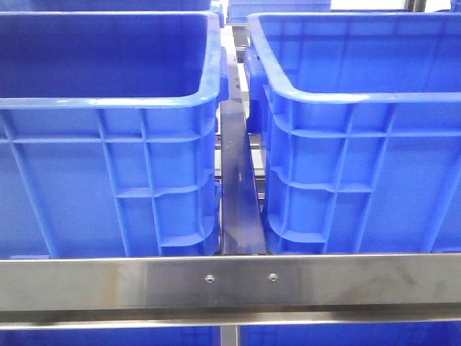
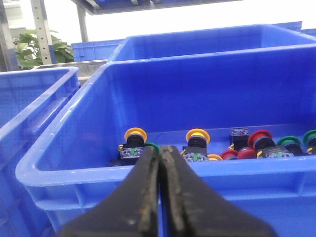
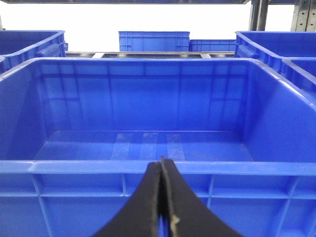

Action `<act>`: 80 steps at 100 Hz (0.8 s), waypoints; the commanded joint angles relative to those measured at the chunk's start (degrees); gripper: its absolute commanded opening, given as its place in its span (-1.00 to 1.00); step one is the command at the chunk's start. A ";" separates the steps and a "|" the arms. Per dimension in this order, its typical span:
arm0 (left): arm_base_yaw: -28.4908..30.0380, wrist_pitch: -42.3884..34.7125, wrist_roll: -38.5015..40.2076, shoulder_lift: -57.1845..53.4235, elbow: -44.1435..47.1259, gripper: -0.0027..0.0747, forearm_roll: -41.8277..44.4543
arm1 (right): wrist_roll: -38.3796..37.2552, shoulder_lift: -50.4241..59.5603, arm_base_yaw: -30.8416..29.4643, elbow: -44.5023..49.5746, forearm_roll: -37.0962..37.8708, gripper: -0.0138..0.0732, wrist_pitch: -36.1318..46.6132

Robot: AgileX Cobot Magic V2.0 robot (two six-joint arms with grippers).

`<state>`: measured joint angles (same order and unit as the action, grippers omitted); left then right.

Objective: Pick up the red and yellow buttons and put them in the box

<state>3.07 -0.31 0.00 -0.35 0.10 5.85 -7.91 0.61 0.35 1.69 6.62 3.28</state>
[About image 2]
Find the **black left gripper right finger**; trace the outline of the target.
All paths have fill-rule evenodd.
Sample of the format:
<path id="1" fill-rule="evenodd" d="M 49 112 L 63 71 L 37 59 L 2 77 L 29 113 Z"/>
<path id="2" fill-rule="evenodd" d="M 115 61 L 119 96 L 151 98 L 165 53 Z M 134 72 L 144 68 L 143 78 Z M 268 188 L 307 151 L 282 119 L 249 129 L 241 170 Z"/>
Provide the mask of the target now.
<path id="1" fill-rule="evenodd" d="M 265 221 L 209 187 L 175 146 L 160 148 L 161 205 L 166 237 L 275 237 Z"/>

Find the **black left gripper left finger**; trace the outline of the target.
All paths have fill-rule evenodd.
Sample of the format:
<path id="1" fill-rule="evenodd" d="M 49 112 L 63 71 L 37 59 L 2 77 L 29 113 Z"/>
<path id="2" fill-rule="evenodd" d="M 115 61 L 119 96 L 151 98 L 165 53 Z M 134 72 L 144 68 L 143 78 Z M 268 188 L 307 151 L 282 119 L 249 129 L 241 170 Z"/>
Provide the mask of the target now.
<path id="1" fill-rule="evenodd" d="M 94 208 L 66 223 L 60 237 L 158 236 L 158 153 L 145 147 L 119 186 Z"/>

